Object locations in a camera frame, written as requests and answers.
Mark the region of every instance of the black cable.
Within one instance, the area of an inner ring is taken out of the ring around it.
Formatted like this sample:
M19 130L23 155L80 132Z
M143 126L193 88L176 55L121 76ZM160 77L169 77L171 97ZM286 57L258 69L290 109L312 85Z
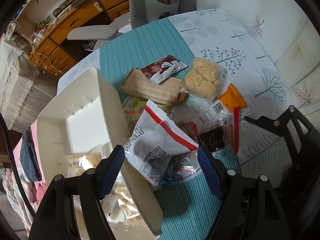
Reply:
M24 189L23 189L20 177L19 177L19 173L18 173L18 170L17 170L17 165L16 165L16 162L15 162L15 159L14 159L13 150L12 150L12 144L11 144L11 141L10 141L8 128L7 128L7 125L5 124L5 121L4 121L1 113L0 113L0 126L1 126L2 133L4 135L4 140L5 140L5 144L7 146L9 159L10 159L10 163L11 163L11 166L12 166L13 175L14 175L14 178L16 180L18 189L20 191L20 194L21 194L21 197L23 199L23 202L25 203L25 205L26 205L28 211L30 212L32 218L34 218L34 216L36 215L36 212L34 211L33 207L31 206L31 204L30 204L30 202L29 202L29 200L27 198L26 193L24 192Z

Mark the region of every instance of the dark blue cloth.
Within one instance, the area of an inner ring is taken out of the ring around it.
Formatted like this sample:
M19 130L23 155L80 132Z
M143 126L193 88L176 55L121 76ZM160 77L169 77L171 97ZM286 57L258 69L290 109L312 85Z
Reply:
M35 145L31 139L30 127L22 135L20 161L23 171L30 181L42 180L39 164L37 161Z

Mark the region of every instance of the tablecloth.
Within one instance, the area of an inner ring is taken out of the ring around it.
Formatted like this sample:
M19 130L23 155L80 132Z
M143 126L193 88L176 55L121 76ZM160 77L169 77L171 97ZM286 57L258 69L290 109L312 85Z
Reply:
M221 9L172 16L123 34L95 51L91 62L86 59L86 64L81 63L79 71L65 78L64 86L68 83L66 79L70 82L86 68L95 66L117 88L123 101L126 95L121 91L121 84L129 70L142 68L168 54L187 64L193 57L202 57L224 67L223 90L232 82L248 107L240 111L238 156L224 153L217 154L216 158L244 176L256 178L265 174L273 186L278 186L282 168L291 161L285 142L250 125L244 117L265 115L275 119L292 100L262 46L237 19ZM185 73L175 76L183 78ZM189 98L185 106L187 110L199 110L194 98ZM211 195L203 174L185 183L164 187L155 194L164 212L161 239L206 237L220 202Z

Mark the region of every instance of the wooden desk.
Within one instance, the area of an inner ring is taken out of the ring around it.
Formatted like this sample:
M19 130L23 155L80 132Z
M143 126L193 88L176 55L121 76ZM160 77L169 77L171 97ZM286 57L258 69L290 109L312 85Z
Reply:
M36 53L31 53L29 60L45 71L61 77L78 62L61 46L68 33L99 14L107 14L114 21L126 12L129 12L129 0L87 0L80 7L72 8L48 28L34 49Z

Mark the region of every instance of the red package edge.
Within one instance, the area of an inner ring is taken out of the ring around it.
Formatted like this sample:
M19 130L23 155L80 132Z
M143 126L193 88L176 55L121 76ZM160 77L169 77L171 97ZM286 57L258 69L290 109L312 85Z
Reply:
M239 151L239 109L237 107L233 110L233 129L234 129L234 141L233 141L233 155L237 155Z

